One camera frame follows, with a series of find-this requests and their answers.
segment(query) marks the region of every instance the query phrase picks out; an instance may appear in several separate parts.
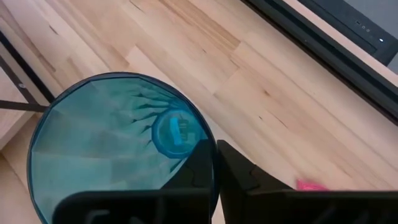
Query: pink sponge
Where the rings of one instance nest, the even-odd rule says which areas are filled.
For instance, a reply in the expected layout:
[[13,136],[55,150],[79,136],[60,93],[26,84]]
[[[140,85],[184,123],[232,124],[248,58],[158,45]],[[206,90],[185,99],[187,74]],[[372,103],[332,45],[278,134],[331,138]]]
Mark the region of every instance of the pink sponge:
[[319,191],[329,190],[321,184],[317,184],[310,181],[304,181],[304,180],[297,180],[296,186],[297,190],[319,190]]

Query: blue translucent cup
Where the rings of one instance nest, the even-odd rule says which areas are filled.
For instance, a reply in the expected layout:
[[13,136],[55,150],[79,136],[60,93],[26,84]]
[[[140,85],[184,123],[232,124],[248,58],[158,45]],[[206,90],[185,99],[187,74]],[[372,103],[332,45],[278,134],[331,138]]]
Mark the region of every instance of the blue translucent cup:
[[166,83],[126,72],[83,80],[49,106],[32,137],[35,209],[51,223],[57,204],[77,192],[160,189],[202,139],[214,142],[205,120]]

